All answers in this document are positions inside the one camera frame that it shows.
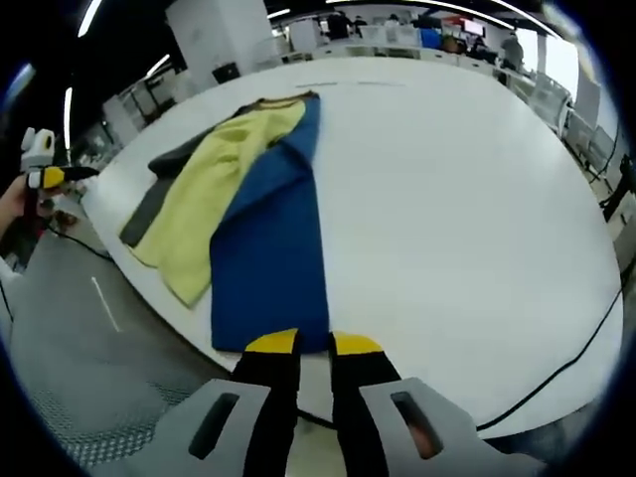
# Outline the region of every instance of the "yellow towel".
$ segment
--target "yellow towel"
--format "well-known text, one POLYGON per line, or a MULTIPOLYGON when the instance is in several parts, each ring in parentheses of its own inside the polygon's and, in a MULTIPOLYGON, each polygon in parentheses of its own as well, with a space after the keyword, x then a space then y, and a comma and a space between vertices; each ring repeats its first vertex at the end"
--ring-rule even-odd
POLYGON ((304 113, 303 100, 272 101, 219 125, 170 188, 161 212, 132 252, 158 268, 186 305, 196 303, 210 284, 210 238, 252 163, 289 134, 304 113))

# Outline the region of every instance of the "ceiling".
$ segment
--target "ceiling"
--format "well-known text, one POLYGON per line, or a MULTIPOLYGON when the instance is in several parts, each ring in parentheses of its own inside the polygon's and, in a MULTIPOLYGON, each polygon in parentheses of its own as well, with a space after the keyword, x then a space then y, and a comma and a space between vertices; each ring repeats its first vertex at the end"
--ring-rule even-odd
MULTIPOLYGON (((489 0, 447 1, 491 14, 505 10, 489 0)), ((537 0, 509 1, 526 11, 539 10, 537 0)), ((88 0, 10 2, 11 15, 0 16, 2 45, 12 46, 4 49, 0 60, 3 90, 25 63, 36 69, 19 111, 12 117, 14 128, 19 131, 33 125, 62 132, 64 92, 72 84, 73 139, 99 120, 101 105, 109 97, 142 78, 164 55, 183 63, 165 21, 165 9, 173 2, 103 0, 90 30, 81 39, 77 30, 88 0), (24 27, 16 34, 18 21, 24 27)), ((265 4, 270 13, 290 8, 292 15, 333 8, 324 0, 265 0, 265 4)))

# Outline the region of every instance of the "white table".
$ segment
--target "white table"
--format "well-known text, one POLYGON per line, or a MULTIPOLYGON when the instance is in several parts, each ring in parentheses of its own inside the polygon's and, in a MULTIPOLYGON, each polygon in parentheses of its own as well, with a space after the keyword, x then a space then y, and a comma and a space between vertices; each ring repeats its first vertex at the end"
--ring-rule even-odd
MULTIPOLYGON (((620 287, 603 217, 547 126, 507 89, 455 67, 337 59, 237 79, 177 105, 89 186, 83 206, 124 275, 175 331, 211 347, 211 293, 189 310, 117 238, 154 181, 147 163, 260 97, 322 96, 314 174, 332 329, 377 340, 475 419, 573 358, 620 287)), ((558 419, 602 391, 622 302, 578 363, 482 437, 558 419)), ((324 356, 302 362, 299 408, 330 419, 324 356)))

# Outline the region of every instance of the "desk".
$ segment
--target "desk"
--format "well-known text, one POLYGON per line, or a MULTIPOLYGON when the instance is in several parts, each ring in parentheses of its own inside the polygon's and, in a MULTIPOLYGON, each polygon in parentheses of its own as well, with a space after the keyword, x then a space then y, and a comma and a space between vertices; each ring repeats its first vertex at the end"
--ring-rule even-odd
MULTIPOLYGON (((620 287, 583 176, 508 90, 452 66, 334 59, 237 79, 175 106, 89 185, 83 206, 117 265, 165 321, 211 347, 211 293, 192 310, 117 237, 154 182, 148 162, 260 97, 322 96, 315 178, 332 328, 368 335, 477 424, 573 358, 620 287)), ((495 437, 549 423, 602 391, 622 334, 619 300, 587 352, 495 437)), ((302 361, 301 410, 330 419, 324 356, 302 361)))

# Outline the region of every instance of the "black cable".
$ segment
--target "black cable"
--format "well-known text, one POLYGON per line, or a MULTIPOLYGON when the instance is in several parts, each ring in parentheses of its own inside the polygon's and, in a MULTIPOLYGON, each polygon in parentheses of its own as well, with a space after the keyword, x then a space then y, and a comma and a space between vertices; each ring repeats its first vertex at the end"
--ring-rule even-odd
MULTIPOLYGON (((636 256, 634 256, 634 258, 632 258, 632 261, 627 266, 625 271, 628 271, 628 270, 631 271, 633 269, 633 267, 634 267, 634 264, 636 264, 636 256)), ((594 330, 594 333, 592 333, 592 336, 589 338, 589 340, 587 340, 587 343, 585 343, 585 346, 583 346, 583 348, 580 350, 580 352, 572 360, 568 361, 563 366, 558 368, 555 372, 553 372, 545 381, 543 381, 540 385, 538 385, 536 388, 534 388, 528 395, 526 395, 524 398, 522 398, 520 401, 518 401, 515 405, 510 407, 505 412, 499 414, 494 419, 491 419, 488 422, 485 422, 483 424, 478 425, 477 426, 477 430, 478 431, 479 430, 488 429, 489 427, 492 427, 493 425, 496 425, 499 422, 501 422, 502 420, 504 420, 505 418, 509 417, 511 414, 513 414, 514 412, 519 410, 526 402, 528 402, 530 399, 532 399, 534 396, 536 396, 543 388, 545 388, 547 385, 549 385, 558 375, 560 375, 567 368, 570 368, 571 366, 575 365, 578 362, 578 360, 580 360, 580 358, 583 356, 583 354, 585 354, 585 352, 587 351, 587 348, 589 348, 589 345, 591 345, 592 342, 594 341, 594 338, 596 338, 596 335, 598 335, 598 332, 600 331, 600 329, 602 328, 603 324, 607 320, 607 317, 609 316, 611 311, 614 309, 614 305, 616 304, 616 301, 618 300, 618 297, 621 295, 621 293, 623 291, 625 291, 625 287, 627 286, 627 283, 628 283, 628 279, 627 278, 628 277, 626 277, 624 279, 623 284, 621 285, 620 289, 618 290, 618 293, 616 293, 616 296, 614 296, 614 299, 612 300, 611 304, 609 305, 609 308, 608 308, 607 312, 605 312, 605 315, 600 320, 600 323, 598 323, 598 326, 594 330)))
POLYGON ((7 312, 9 313, 9 319, 11 320, 11 323, 13 323, 15 320, 13 318, 13 313, 11 313, 11 308, 9 308, 9 300, 7 299, 7 293, 4 290, 4 285, 2 284, 2 280, 0 280, 0 291, 2 291, 2 299, 4 300, 4 306, 7 307, 7 312))
POLYGON ((616 136, 614 136, 614 145, 612 147, 612 152, 609 154, 609 158, 605 162, 605 165, 598 171, 597 174, 592 174, 592 180, 588 182, 588 184, 593 184, 594 182, 600 179, 601 174, 605 174, 607 172, 607 168, 609 167, 609 163, 612 162, 614 158, 614 154, 616 153, 616 144, 618 144, 618 133, 620 132, 620 121, 616 123, 616 136))
POLYGON ((56 231, 50 225, 47 225, 47 230, 52 232, 52 233, 54 233, 58 237, 61 237, 63 239, 67 239, 67 240, 70 240, 70 241, 74 241, 75 243, 77 243, 78 245, 83 246, 86 250, 88 250, 93 255, 98 256, 99 258, 102 258, 102 259, 104 259, 104 260, 106 260, 106 261, 108 261, 110 263, 115 263, 115 260, 113 260, 112 257, 110 257, 109 255, 106 255, 106 254, 98 252, 97 250, 95 250, 91 246, 85 244, 83 241, 78 240, 77 238, 70 237, 70 236, 67 236, 66 234, 63 234, 62 232, 56 231))

